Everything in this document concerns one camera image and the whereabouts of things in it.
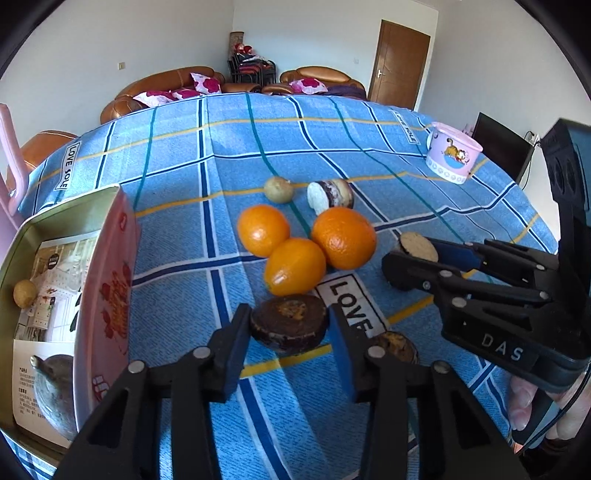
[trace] pink chair backrest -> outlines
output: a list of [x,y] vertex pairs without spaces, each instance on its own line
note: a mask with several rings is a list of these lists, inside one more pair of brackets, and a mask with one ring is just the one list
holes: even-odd
[[0,103],[0,142],[8,159],[8,167],[12,171],[17,188],[10,197],[4,180],[0,176],[0,264],[10,247],[19,226],[22,224],[22,216],[18,212],[23,197],[27,193],[29,174],[27,166],[18,146],[17,135],[14,131],[10,110]]

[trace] pink floral cushion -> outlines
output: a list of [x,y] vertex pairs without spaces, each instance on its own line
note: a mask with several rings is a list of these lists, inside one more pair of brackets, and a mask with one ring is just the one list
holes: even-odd
[[205,95],[210,93],[222,93],[222,87],[218,79],[212,79],[199,73],[192,73],[193,81],[195,82],[195,90]]
[[198,97],[200,95],[201,93],[199,93],[197,90],[190,88],[181,88],[173,92],[173,97],[175,97],[177,100],[185,100],[185,98]]
[[329,91],[324,83],[316,79],[294,80],[290,83],[290,86],[294,89],[295,93],[305,93],[306,95]]
[[176,98],[170,92],[160,92],[156,90],[149,90],[147,92],[140,93],[134,97],[140,103],[143,103],[147,107],[155,107],[160,105],[166,105],[167,103],[174,102]]

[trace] yellow stripe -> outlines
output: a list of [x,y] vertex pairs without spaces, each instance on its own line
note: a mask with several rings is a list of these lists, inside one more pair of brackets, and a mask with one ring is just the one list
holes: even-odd
[[[302,120],[307,121],[307,122],[335,122],[335,123],[341,122],[340,118],[321,118],[321,117],[306,116],[303,118],[299,118],[299,117],[259,118],[259,119],[255,120],[255,123],[257,123],[257,124],[266,124],[266,123],[274,124],[274,123],[284,123],[284,122],[298,122],[298,121],[302,121]],[[377,122],[375,122],[373,120],[365,120],[365,119],[360,119],[360,118],[345,118],[344,120],[345,120],[345,122],[353,122],[353,123],[358,123],[358,124],[369,124],[369,125],[400,125],[400,122],[395,122],[395,121],[377,121]],[[193,133],[199,132],[201,130],[205,130],[206,128],[216,127],[218,125],[247,124],[247,123],[250,123],[250,119],[235,118],[235,119],[230,119],[230,120],[220,120],[217,122],[211,122],[209,124],[202,125],[200,127],[187,128],[185,130],[179,130],[177,132],[156,135],[156,136],[152,137],[152,141],[162,140],[163,138],[171,138],[171,137],[178,137],[181,135],[193,134]],[[410,127],[410,128],[413,130],[416,130],[416,131],[424,131],[427,128],[429,128],[430,126],[431,125],[427,125],[426,127]],[[117,153],[117,152],[120,152],[120,151],[125,150],[127,148],[137,147],[139,145],[146,144],[148,141],[149,141],[148,138],[144,138],[142,140],[136,140],[135,142],[131,142],[127,145],[122,145],[121,147],[111,148],[110,150],[107,150],[104,152],[98,152],[98,153],[93,153],[90,155],[84,155],[82,157],[78,157],[76,159],[76,163],[78,163],[79,161],[88,160],[89,158],[95,158],[95,157],[100,157],[102,155],[110,155],[113,153]],[[33,186],[31,188],[37,187],[38,183],[41,183],[42,181],[45,181],[45,180],[53,177],[54,175],[59,174],[59,172],[60,172],[60,169],[57,169],[57,170],[52,171],[51,173],[48,173],[47,175],[42,177],[38,182],[33,184]]]
[[[441,177],[425,177],[422,175],[409,173],[407,171],[400,172],[397,175],[398,175],[398,177],[404,177],[406,175],[409,175],[411,177],[415,177],[415,178],[423,179],[423,180],[444,180]],[[367,181],[367,180],[391,180],[393,178],[394,178],[394,175],[374,175],[374,176],[365,175],[365,176],[361,176],[361,177],[351,177],[351,178],[347,179],[347,182],[353,183],[353,182],[357,182],[357,181]],[[308,184],[307,183],[293,183],[292,186],[296,189],[303,189],[303,188],[306,188],[308,186]],[[225,196],[250,195],[252,193],[262,193],[262,191],[263,191],[262,188],[245,189],[245,190],[221,190],[219,192],[212,193],[211,195],[207,195],[206,197],[194,197],[192,199],[176,200],[174,202],[162,203],[160,205],[156,205],[154,207],[147,208],[147,209],[142,210],[140,212],[136,212],[135,216],[140,218],[140,217],[144,217],[146,215],[150,215],[151,213],[160,212],[162,210],[166,210],[166,209],[172,208],[172,207],[180,207],[180,206],[184,206],[184,205],[191,205],[193,203],[205,202],[206,200],[211,200],[211,199],[217,198],[221,195],[225,195]]]
[[472,169],[472,171],[468,175],[468,178],[472,178],[472,176],[475,175],[476,172],[480,170],[480,167],[482,167],[486,162],[488,162],[488,158],[480,160],[480,162],[478,162],[477,165]]
[[[474,275],[477,270],[471,270],[468,273],[464,274],[464,278],[470,278]],[[404,310],[400,310],[400,312],[395,313],[391,317],[388,318],[388,323],[393,325],[394,323],[398,323],[411,315],[419,312],[425,307],[428,307],[433,303],[433,296],[429,295],[428,297],[419,300],[416,303],[413,303],[411,306],[406,307]],[[313,358],[318,358],[323,355],[328,355],[332,352],[331,345],[323,345],[321,347],[315,348],[309,352],[302,353],[301,355],[292,355],[292,356],[285,356],[282,358],[276,358],[273,360],[269,360],[268,362],[263,362],[260,364],[254,365],[245,365],[244,369],[241,373],[241,378],[245,377],[253,377],[254,375],[261,375],[266,374],[267,372],[272,372],[273,370],[279,370],[280,368],[285,367],[292,367],[293,365],[299,365],[308,360],[312,360]]]
[[511,240],[511,243],[516,244],[517,242],[520,242],[521,239],[527,235],[527,232],[531,230],[538,218],[540,218],[540,214],[536,213],[534,217],[530,220],[530,222],[527,224],[527,226],[523,229],[523,231],[519,235],[517,235],[513,240]]
[[279,370],[280,368],[292,367],[293,365],[302,364],[313,358],[328,355],[331,352],[332,345],[323,345],[300,355],[285,356],[260,364],[245,365],[240,378],[253,377],[254,375],[266,374],[267,372]]

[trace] potato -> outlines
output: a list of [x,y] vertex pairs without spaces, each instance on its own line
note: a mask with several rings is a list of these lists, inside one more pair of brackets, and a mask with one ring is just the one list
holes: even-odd
[[37,287],[31,280],[21,280],[14,285],[12,297],[14,298],[14,303],[20,308],[27,309],[33,305],[33,302],[37,298]]
[[263,187],[265,197],[274,203],[289,203],[294,197],[294,188],[283,177],[271,177]]

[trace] fingernail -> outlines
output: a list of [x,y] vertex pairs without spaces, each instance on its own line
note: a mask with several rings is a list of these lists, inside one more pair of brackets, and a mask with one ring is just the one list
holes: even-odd
[[515,398],[517,400],[517,404],[521,408],[526,408],[532,402],[534,397],[532,397],[531,393],[524,388],[520,388],[517,392],[515,392]]
[[525,414],[521,411],[510,413],[509,422],[511,423],[511,428],[513,430],[518,430],[519,432],[527,427],[527,419],[525,418]]

